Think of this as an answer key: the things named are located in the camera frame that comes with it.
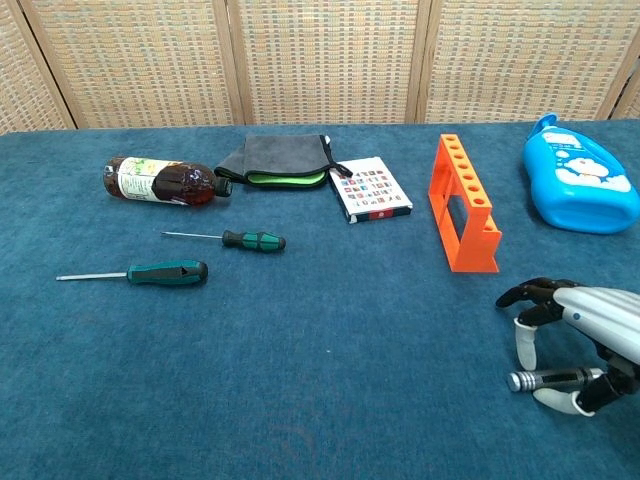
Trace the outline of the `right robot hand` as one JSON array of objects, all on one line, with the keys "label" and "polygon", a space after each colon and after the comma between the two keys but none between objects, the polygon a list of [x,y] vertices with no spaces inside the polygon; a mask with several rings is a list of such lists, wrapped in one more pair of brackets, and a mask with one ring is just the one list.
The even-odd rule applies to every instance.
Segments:
[{"label": "right robot hand", "polygon": [[[637,293],[538,277],[510,288],[495,305],[506,308],[519,301],[531,301],[534,306],[514,318],[516,350],[524,371],[511,375],[511,389],[530,390],[538,402],[556,411],[586,417],[639,390]],[[535,371],[536,331],[560,320],[593,342],[598,356],[607,363],[605,372],[580,369],[560,374],[548,384]]]}]

